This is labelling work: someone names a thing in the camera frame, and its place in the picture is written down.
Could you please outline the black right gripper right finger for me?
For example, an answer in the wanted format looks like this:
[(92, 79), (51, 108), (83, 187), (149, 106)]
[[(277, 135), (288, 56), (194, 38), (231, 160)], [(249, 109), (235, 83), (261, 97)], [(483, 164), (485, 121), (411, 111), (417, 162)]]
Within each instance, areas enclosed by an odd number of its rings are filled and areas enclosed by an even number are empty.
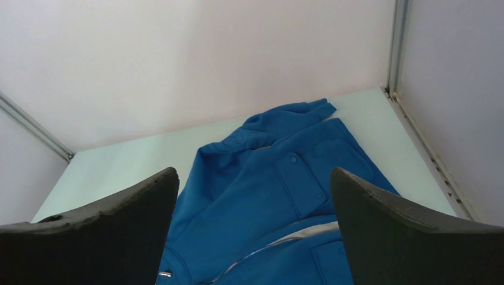
[(502, 284), (503, 228), (432, 210), (336, 168), (332, 202), (355, 284)]

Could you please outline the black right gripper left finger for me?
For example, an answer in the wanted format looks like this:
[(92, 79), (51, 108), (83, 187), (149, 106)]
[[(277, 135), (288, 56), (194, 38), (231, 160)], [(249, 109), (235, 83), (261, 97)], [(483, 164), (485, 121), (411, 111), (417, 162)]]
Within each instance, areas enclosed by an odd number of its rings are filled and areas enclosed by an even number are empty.
[(37, 223), (1, 226), (1, 283), (154, 284), (178, 190), (168, 167)]

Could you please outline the blue zip-up jacket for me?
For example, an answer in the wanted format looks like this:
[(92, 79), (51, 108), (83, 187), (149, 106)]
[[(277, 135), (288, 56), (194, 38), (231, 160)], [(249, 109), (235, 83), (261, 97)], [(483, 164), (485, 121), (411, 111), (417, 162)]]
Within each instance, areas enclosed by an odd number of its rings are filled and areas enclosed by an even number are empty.
[(335, 110), (326, 99), (278, 106), (200, 147), (157, 284), (351, 284), (330, 173), (394, 187)]

